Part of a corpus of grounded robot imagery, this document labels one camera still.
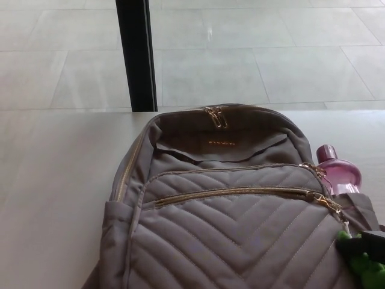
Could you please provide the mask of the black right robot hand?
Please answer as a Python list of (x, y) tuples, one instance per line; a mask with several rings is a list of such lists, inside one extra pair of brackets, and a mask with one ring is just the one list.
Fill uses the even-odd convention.
[(335, 242), (337, 251), (347, 259), (366, 254), (370, 261), (384, 264), (384, 231), (362, 231), (359, 235), (351, 237), (341, 231)]

